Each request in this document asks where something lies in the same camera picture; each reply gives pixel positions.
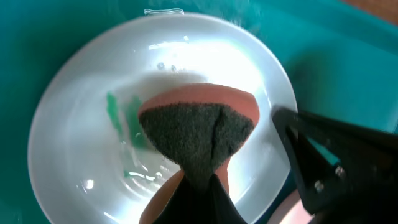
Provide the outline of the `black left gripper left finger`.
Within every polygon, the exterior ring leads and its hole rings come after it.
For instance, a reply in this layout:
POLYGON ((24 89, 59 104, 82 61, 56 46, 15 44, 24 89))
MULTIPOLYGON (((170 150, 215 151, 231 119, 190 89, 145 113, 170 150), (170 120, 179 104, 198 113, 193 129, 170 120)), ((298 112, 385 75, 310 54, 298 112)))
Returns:
POLYGON ((246 224, 213 174, 204 192, 197 191, 184 177, 154 224, 246 224))

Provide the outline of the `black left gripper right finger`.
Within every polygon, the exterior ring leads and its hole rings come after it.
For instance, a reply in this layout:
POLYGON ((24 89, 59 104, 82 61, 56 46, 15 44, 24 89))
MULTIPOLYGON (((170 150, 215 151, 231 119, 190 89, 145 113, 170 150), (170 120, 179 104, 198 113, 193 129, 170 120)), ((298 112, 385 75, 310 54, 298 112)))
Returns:
POLYGON ((272 122, 311 223, 397 223, 397 135, 285 107, 272 122))

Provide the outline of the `green and pink sponge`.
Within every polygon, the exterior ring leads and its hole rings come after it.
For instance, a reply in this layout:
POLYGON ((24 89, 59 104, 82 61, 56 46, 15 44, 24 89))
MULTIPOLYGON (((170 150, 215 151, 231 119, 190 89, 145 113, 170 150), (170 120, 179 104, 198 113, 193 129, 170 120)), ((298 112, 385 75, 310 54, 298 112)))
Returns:
POLYGON ((254 95, 246 91, 197 83, 147 100, 137 117, 155 149, 180 167, 140 217, 141 223, 154 223, 184 177, 204 192, 215 174, 229 195, 230 158, 258 124, 259 107, 254 95))

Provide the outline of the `white plate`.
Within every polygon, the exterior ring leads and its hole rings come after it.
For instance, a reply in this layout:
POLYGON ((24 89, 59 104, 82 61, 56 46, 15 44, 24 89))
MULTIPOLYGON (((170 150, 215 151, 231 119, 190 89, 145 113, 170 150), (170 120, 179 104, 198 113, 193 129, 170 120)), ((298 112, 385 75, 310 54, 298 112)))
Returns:
POLYGON ((139 105, 187 83, 252 93, 260 119, 228 166, 229 194, 248 223, 279 194, 289 160, 271 122, 275 106, 297 109, 275 55, 246 30, 203 14, 144 16, 79 50, 47 87, 28 147, 35 197, 52 223, 137 223, 178 171, 136 119, 139 105))

